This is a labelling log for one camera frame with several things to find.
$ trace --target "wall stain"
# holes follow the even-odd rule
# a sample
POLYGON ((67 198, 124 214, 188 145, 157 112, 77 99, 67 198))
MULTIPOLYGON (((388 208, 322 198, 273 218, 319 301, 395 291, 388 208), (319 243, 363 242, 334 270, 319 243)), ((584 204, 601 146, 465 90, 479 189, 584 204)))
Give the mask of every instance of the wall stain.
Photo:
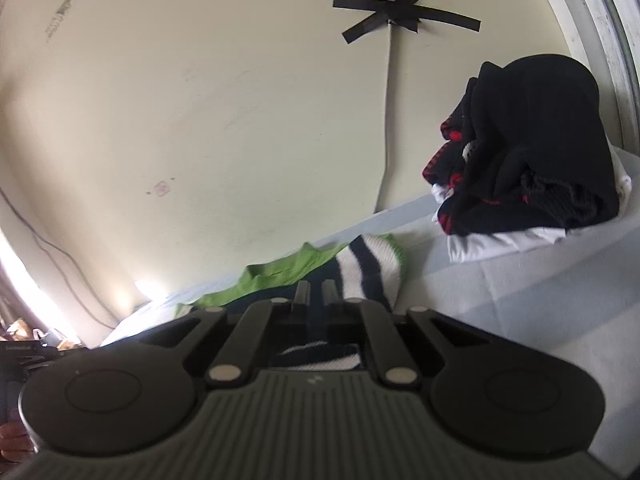
POLYGON ((66 12, 70 9, 71 3, 73 0, 65 0, 56 10, 53 18, 49 22, 49 25, 45 29, 45 34, 47 35, 47 41, 51 39, 51 37, 58 31, 60 28, 60 23, 65 19, 66 12))
POLYGON ((161 180, 154 186, 154 191, 158 196, 165 196, 171 191, 171 187, 164 180, 161 180))
POLYGON ((249 115, 250 113, 252 113, 254 110, 257 110, 257 109, 258 109, 258 106, 256 105, 250 108, 246 108, 244 110, 240 110, 232 120, 230 120, 227 124, 225 124, 225 126, 222 127, 222 131, 226 132, 231 126, 233 126, 234 124, 242 120, 242 118, 246 117, 247 115, 249 115))
POLYGON ((199 99, 191 104, 185 111, 181 112, 180 116, 173 121, 171 126, 172 130, 180 128, 180 126, 186 122, 186 120, 203 110, 207 110, 211 106, 212 101, 218 101, 223 99, 225 95, 229 94, 233 89, 242 84, 242 79, 251 73, 251 70, 244 70, 244 72, 233 76, 230 80, 223 82, 222 85, 211 89, 204 96, 198 95, 199 99))
POLYGON ((184 78, 185 83, 191 81, 195 77, 195 75, 195 72, 191 68, 188 68, 184 72, 182 72, 182 77, 184 78))

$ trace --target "bed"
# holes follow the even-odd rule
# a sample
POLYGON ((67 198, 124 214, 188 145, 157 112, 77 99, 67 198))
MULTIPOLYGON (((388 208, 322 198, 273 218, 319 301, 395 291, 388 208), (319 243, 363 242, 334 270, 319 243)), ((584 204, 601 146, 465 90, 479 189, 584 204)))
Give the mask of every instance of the bed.
MULTIPOLYGON (((406 250, 406 277, 395 311, 420 304, 587 370, 607 402, 591 452, 626 477, 640 463, 640 158, 618 155, 634 186, 619 219, 554 246, 482 262, 452 264, 432 222, 438 204, 424 196, 381 212, 316 246, 364 233, 393 233, 406 250)), ((140 308, 108 344, 174 319, 178 304, 233 285, 225 276, 140 308)))

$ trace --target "taped cable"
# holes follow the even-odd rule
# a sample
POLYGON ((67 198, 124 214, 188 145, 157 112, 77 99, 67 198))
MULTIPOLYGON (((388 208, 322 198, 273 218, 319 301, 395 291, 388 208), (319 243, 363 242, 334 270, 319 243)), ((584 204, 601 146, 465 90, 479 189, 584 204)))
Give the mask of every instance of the taped cable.
POLYGON ((420 19, 449 23, 468 28, 476 32, 480 29, 480 21, 446 10, 432 9, 414 5, 418 0, 334 0, 334 7, 339 9, 372 10, 374 13, 364 20, 345 30, 342 34, 347 43, 353 43, 364 34, 375 30, 386 21, 413 32, 418 31, 420 19))
POLYGON ((373 209, 373 214, 379 213, 382 211, 382 195, 385 192, 388 173, 391 167, 391 135, 390 135, 390 121, 389 121, 389 99, 390 99, 390 80, 391 80, 391 64, 392 64, 392 53, 393 53, 393 43, 394 43, 394 26, 389 23, 388 24, 389 31, 389 44, 386 58, 386 79, 385 79, 385 93, 384 99, 385 104, 383 107, 382 114, 382 124, 383 124, 383 135, 385 141, 385 165, 382 172, 382 178, 380 179, 380 186, 378 187, 378 196, 376 197, 376 205, 373 209))

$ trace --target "human hand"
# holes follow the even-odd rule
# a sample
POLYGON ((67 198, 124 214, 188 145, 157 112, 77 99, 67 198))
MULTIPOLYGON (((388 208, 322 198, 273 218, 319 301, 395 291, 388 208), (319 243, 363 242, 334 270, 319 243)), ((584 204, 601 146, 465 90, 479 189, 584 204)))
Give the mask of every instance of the human hand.
POLYGON ((0 454, 7 462, 0 462, 0 473, 33 455, 33 444, 21 422, 7 422, 0 426, 0 454))

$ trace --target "wire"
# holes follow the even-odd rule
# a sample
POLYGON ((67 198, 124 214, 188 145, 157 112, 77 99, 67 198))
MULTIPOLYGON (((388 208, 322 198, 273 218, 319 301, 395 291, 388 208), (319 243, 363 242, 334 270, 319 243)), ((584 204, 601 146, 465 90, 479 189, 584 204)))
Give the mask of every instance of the wire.
POLYGON ((387 59, 386 59, 386 79, 385 79, 385 105, 384 105, 384 110, 383 110, 383 115, 382 115, 382 122, 383 122, 383 134, 384 134, 384 138, 385 138, 385 167, 384 170, 382 172, 382 178, 380 179, 380 186, 378 187, 378 196, 376 198, 376 206, 373 209, 373 214, 375 213, 379 213, 380 211, 382 211, 382 195, 386 189, 386 181, 387 181, 387 177, 388 177, 388 172, 389 172, 389 167, 391 166, 391 162, 390 162, 390 134, 389 134, 389 130, 390 130, 390 125, 389 125, 389 80, 391 79, 391 55, 392 55, 392 45, 394 42, 394 26, 389 23, 388 24, 388 31, 389 31, 389 47, 388 47, 388 52, 387 52, 387 59))
POLYGON ((56 244, 53 244, 51 242, 49 242, 46 238, 42 237, 39 232, 36 231, 36 229, 29 223, 29 221, 20 214, 20 212, 14 207, 14 205, 12 204, 12 202, 9 200, 8 196, 6 195, 6 193, 4 192, 4 190, 2 189, 2 187, 0 187, 0 195, 2 195, 2 198, 4 199, 4 201, 6 202, 6 204, 9 206, 9 209, 11 209, 11 211, 14 213, 14 215, 16 216, 16 218, 22 222, 22 224, 24 224, 27 229, 29 229, 29 231, 31 231, 31 234, 33 235, 33 239, 36 242, 36 245, 40 248, 41 251, 43 251, 48 257, 49 260, 51 260, 51 263, 53 263, 53 265, 56 267, 56 269, 58 270, 58 272, 60 273, 60 275, 62 276, 62 279, 65 282, 66 288, 69 289, 69 292, 71 293, 71 295, 74 297, 74 299, 78 302, 78 304, 82 307, 82 309, 91 317, 91 319, 93 319, 96 323, 99 323, 100 325, 102 325, 105 328, 109 328, 110 330, 114 330, 115 327, 108 325, 102 321, 100 321, 97 317, 94 316, 94 314, 89 310, 89 308, 80 300, 80 298, 78 297, 78 294, 76 294, 74 288, 71 285, 71 282, 69 281, 68 276, 66 275, 65 271, 60 267, 60 265, 58 264, 58 262, 56 261, 56 259, 52 256, 52 254, 47 251, 40 242, 43 242, 45 244, 47 244, 48 246, 54 248, 55 250, 59 251, 60 253, 64 254, 67 258, 69 258, 69 260, 71 261, 71 263, 73 264, 73 266, 76 268, 76 270, 78 271, 78 274, 80 275, 80 278, 82 279, 82 281, 84 282, 86 288, 89 290, 89 292, 91 293, 91 295, 94 297, 95 301, 98 302, 98 304, 100 304, 100 306, 107 311, 111 317, 113 317, 114 320, 116 320, 116 322, 120 322, 120 320, 118 319, 118 317, 109 309, 109 307, 106 306, 106 304, 104 303, 103 300, 101 300, 100 296, 98 296, 98 294, 96 293, 96 291, 94 290, 94 288, 91 286, 91 283, 89 282, 89 280, 87 279, 87 276, 85 275, 85 273, 82 271, 82 268, 80 267, 80 265, 78 264, 78 261, 76 261, 76 259, 69 254, 68 252, 66 252, 64 249, 58 247, 56 244))

